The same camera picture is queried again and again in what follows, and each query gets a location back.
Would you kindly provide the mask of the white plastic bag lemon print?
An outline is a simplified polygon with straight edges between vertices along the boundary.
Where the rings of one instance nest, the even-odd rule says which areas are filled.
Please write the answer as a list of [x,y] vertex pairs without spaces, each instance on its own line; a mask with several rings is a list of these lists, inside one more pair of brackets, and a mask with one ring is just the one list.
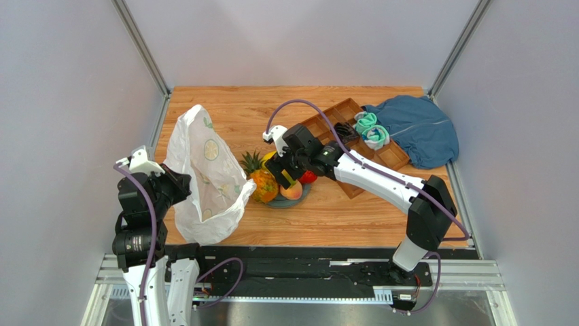
[[229,237],[238,228],[256,184],[247,179],[202,105],[178,117],[164,163],[192,178],[191,194],[173,207],[183,238],[205,246]]

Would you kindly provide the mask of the yellow green papaya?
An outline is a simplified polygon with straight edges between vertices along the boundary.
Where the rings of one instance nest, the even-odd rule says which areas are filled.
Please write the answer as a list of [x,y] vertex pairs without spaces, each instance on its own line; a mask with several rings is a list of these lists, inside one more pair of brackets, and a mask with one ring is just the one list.
[[282,175],[289,183],[289,187],[293,187],[297,183],[297,180],[295,180],[286,170],[282,171]]

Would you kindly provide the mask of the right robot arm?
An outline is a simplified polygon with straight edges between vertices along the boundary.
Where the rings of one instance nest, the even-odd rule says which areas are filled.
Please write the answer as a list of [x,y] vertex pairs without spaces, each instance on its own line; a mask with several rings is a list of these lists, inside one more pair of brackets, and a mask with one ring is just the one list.
[[323,144],[302,124],[290,129],[273,126],[262,138],[275,145],[277,152],[265,165],[283,188],[312,172],[370,192],[406,213],[406,235],[391,259],[399,274],[410,274],[436,251],[456,220],[449,189],[437,176],[424,180],[398,173],[347,149],[339,140]]

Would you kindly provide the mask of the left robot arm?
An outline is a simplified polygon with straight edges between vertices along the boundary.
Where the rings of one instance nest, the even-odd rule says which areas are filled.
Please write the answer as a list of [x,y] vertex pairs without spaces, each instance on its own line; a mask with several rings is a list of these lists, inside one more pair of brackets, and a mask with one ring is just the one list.
[[160,165],[159,172],[122,174],[118,200],[122,207],[112,251],[129,291],[135,325],[189,325],[194,286],[200,273],[197,245],[166,250],[164,217],[190,194],[189,175]]

